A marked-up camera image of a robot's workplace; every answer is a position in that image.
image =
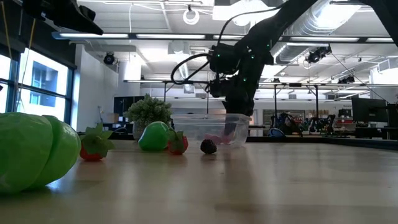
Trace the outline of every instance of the black pole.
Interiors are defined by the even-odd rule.
[[[278,112],[276,107],[276,85],[274,85],[274,100],[275,100],[275,126],[277,126],[276,121],[278,120]]]
[[[165,82],[164,83],[164,98],[163,98],[164,102],[166,102],[166,86],[167,86],[167,83]]]
[[[209,93],[207,93],[207,114],[209,114]]]
[[[318,86],[315,85],[315,98],[317,102],[317,120],[319,119],[319,99],[318,99]]]

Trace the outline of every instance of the security camera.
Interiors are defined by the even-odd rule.
[[[116,60],[114,59],[114,53],[113,52],[107,52],[104,58],[104,63],[106,65],[114,65],[116,63]]]

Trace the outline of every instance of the plastic strawberry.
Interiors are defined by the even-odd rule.
[[[115,148],[113,142],[108,140],[112,133],[113,131],[103,131],[102,123],[95,128],[87,127],[86,134],[80,136],[80,157],[89,161],[105,158],[108,151]]]
[[[182,155],[188,149],[187,137],[183,135],[182,131],[175,132],[170,129],[167,148],[173,155]]]

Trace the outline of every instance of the plastic container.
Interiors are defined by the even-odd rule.
[[[248,137],[251,118],[243,114],[172,115],[176,131],[183,131],[189,145],[211,139],[222,147],[239,147]]]

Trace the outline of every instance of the ceiling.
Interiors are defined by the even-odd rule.
[[[202,10],[200,19],[195,25],[188,25],[183,21],[183,13],[187,8],[184,5],[105,4],[103,1],[96,0],[78,0],[78,4],[87,6],[96,12],[95,22],[105,32],[217,34],[224,24],[224,21],[212,19],[214,1],[205,1],[205,6],[192,6],[193,9]],[[224,33],[245,34],[248,29],[249,26],[241,27],[230,23]],[[377,15],[368,7],[360,9],[332,35],[389,36]],[[169,42],[168,40],[93,40],[90,44],[91,46],[135,45],[146,61],[146,64],[142,66],[142,74],[146,79],[151,79],[170,74],[177,64],[168,55]],[[212,41],[189,41],[188,44],[191,49],[209,49],[215,43]],[[369,79],[369,68],[377,65],[377,62],[385,61],[386,57],[398,56],[398,48],[394,44],[331,44],[331,48],[337,59],[329,55],[308,69],[307,63],[304,62],[305,55],[303,55],[282,71],[283,76],[280,74],[277,76],[282,82],[307,82],[309,80],[311,82],[327,82],[330,81],[331,76],[344,72],[346,68],[353,68],[356,76],[366,82]],[[86,49],[90,50],[90,45],[86,45]],[[96,54],[104,55],[105,52],[96,52]],[[115,52],[115,56],[119,58],[126,58],[128,55],[127,52]],[[196,70],[203,62],[200,60],[188,62],[188,69]]]

